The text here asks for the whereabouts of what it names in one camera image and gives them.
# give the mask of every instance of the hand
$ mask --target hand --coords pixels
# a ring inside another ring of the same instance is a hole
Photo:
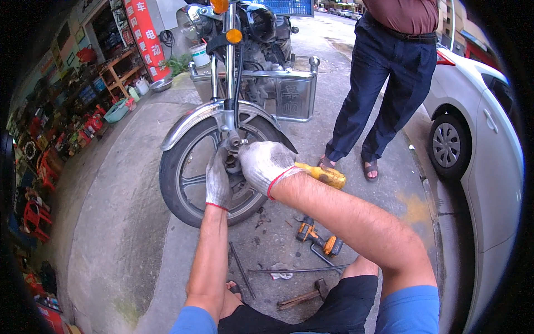
[[[253,142],[239,149],[238,158],[245,179],[270,199],[271,188],[283,178],[300,172],[296,154],[281,143]]]
[[[226,211],[232,202],[232,190],[225,168],[227,157],[228,150],[221,142],[206,166],[206,205],[215,205]]]

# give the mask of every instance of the metal bowl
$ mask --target metal bowl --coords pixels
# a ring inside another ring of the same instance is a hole
[[[150,85],[150,89],[154,93],[159,93],[159,92],[162,92],[164,90],[169,89],[171,86],[172,86],[172,78],[171,77],[166,77],[165,79],[160,79],[160,80],[154,81]]]

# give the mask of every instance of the white car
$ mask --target white car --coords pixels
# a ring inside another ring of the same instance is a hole
[[[341,17],[344,17],[344,18],[349,18],[350,19],[350,16],[352,15],[352,12],[351,11],[347,11],[347,10],[341,10],[339,11],[339,16]]]
[[[350,16],[350,18],[353,19],[353,20],[358,21],[359,19],[362,18],[362,13],[358,13],[358,12],[353,13],[353,14]]]
[[[438,175],[459,180],[473,224],[475,282],[465,331],[480,319],[507,266],[519,223],[524,160],[506,77],[438,46],[424,106]]]

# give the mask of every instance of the blue shirt sleeve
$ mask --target blue shirt sleeve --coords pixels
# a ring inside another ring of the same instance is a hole
[[[208,311],[196,306],[182,308],[170,334],[217,334],[217,326]]]
[[[438,317],[437,288],[412,286],[396,291],[380,302],[375,333],[438,333]]]

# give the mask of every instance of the car door handle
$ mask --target car door handle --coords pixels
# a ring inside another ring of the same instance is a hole
[[[484,109],[484,115],[486,115],[486,118],[488,119],[488,122],[487,122],[488,127],[492,129],[493,131],[495,131],[496,134],[499,133],[499,129],[497,128],[497,125],[493,121],[493,118],[491,117],[490,112]]]

